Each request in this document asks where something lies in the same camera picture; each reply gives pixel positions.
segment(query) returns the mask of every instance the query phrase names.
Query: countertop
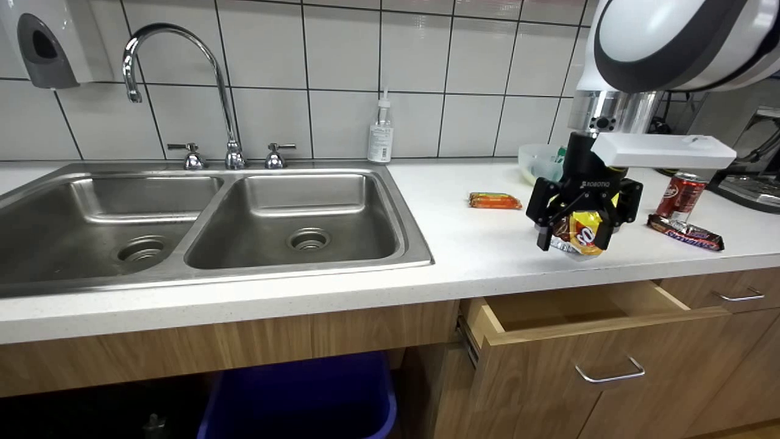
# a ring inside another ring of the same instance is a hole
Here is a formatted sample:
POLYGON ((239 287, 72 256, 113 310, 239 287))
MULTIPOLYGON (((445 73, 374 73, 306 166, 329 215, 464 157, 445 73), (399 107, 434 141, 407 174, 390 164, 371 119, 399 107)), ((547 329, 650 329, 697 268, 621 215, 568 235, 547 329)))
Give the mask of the countertop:
MULTIPOLYGON (((48 171, 53 166, 3 166, 0 192, 48 171)), ((524 213, 468 210, 473 191, 503 191, 527 203, 531 187, 514 164, 393 164, 390 174, 436 259, 434 265, 11 298, 0 299, 0 343, 780 265, 780 236, 774 235, 777 216, 714 192, 703 195, 692 221, 720 231, 727 252, 710 253, 647 229, 647 215, 669 186, 654 171, 631 171, 647 186, 640 219, 621 227, 597 259, 538 252, 524 213)))

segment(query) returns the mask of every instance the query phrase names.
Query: stainless steel sink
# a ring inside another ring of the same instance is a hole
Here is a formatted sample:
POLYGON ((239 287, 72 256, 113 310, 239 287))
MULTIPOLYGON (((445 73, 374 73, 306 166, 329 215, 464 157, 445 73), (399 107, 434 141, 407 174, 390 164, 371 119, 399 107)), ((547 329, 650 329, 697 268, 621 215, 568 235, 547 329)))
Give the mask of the stainless steel sink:
POLYGON ((0 197, 0 298, 431 263, 382 166, 69 166, 0 197))

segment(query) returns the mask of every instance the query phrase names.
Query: drawer handle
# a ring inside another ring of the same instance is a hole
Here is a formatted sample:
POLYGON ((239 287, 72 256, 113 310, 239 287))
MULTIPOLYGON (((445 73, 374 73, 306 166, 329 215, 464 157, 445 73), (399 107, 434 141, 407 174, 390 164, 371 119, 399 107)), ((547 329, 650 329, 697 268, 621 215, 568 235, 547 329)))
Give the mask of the drawer handle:
POLYGON ((635 357, 627 357, 627 358, 631 360, 631 365, 635 365, 636 370, 624 374, 624 376, 588 376, 588 374, 580 368, 580 363, 576 363, 576 370, 577 370, 577 376, 580 376, 585 382, 591 382, 591 386, 610 386, 610 382, 621 382, 621 381, 640 381, 640 377, 643 377, 643 376, 648 374, 635 357))
POLYGON ((750 292, 746 296, 721 296, 724 303, 759 303, 765 299, 765 296, 757 287, 750 287, 750 292))

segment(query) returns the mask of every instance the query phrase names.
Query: faucet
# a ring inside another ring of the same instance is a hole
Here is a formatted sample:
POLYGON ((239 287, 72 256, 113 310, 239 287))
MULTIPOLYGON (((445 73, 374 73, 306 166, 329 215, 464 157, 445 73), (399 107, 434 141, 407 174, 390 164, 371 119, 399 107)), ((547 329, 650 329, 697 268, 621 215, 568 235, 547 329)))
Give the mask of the faucet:
POLYGON ((195 45, 200 49, 200 54, 213 63, 214 69, 214 76, 218 76, 218 91, 220 91, 220 103, 221 103, 221 112, 225 112, 225 125, 228 125, 228 153, 225 153, 225 169, 245 169, 245 157, 241 157, 241 147, 239 147, 239 135, 237 135, 237 116, 232 112, 232 106, 229 106, 229 97, 228 97, 228 85, 225 85, 225 73, 221 73, 221 65, 214 56, 214 51, 202 41, 198 40, 198 34, 182 30, 182 27, 175 27, 175 24, 169 24, 169 21, 156 21, 156 24, 148 24, 148 27, 142 27, 137 30, 130 41, 124 45, 124 51, 123 51, 123 77, 124 77, 124 85, 126 85, 126 97, 131 103, 142 103, 142 92, 140 92, 140 82, 137 82, 137 51, 140 47, 154 37, 154 34, 179 34, 182 40, 187 40, 191 45, 195 45))

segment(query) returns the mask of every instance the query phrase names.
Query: blue trash bin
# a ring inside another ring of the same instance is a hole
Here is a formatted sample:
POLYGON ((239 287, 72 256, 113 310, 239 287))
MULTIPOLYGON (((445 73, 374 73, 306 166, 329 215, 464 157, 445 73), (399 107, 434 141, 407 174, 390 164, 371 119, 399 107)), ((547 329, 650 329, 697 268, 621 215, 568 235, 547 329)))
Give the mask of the blue trash bin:
POLYGON ((228 370, 198 439, 386 439, 398 402, 382 354, 228 370))

